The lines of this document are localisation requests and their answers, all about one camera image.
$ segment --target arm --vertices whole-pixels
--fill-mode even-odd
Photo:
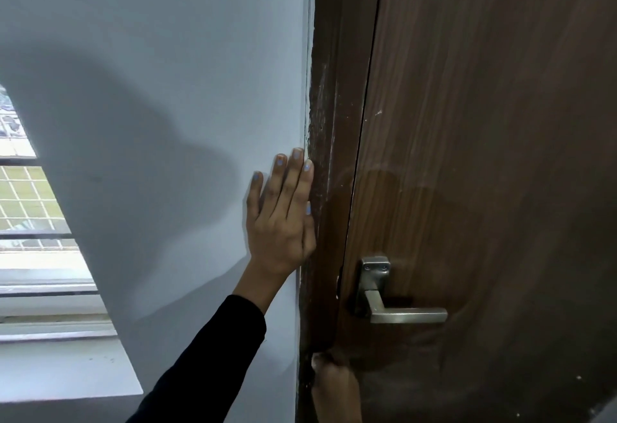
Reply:
[[[313,165],[304,162],[301,149],[289,161],[277,155],[260,209],[264,177],[254,174],[246,220],[251,260],[242,278],[127,423],[175,421],[181,415],[225,419],[264,341],[264,314],[285,279],[315,249],[312,180]]]

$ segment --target right hand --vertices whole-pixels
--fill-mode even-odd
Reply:
[[[319,423],[362,423],[360,386],[351,370],[332,363],[325,353],[311,360],[315,384],[311,389]]]

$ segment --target hand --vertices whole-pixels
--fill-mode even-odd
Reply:
[[[319,423],[362,423],[360,386],[351,370],[336,365],[325,353],[311,360],[315,384],[311,389]]]
[[[313,164],[304,161],[300,148],[294,148],[289,161],[278,154],[260,210],[263,183],[264,176],[256,172],[246,201],[251,260],[234,294],[254,302],[265,313],[285,279],[315,250],[315,226],[308,201]]]

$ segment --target window sill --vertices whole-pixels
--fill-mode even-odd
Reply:
[[[0,403],[141,395],[118,338],[0,344]]]

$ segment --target wood grain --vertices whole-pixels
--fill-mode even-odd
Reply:
[[[378,0],[315,0],[308,154],[317,249],[300,273],[296,419],[316,421],[310,357],[331,347]]]
[[[339,311],[365,421],[585,422],[617,390],[617,0],[380,0]]]

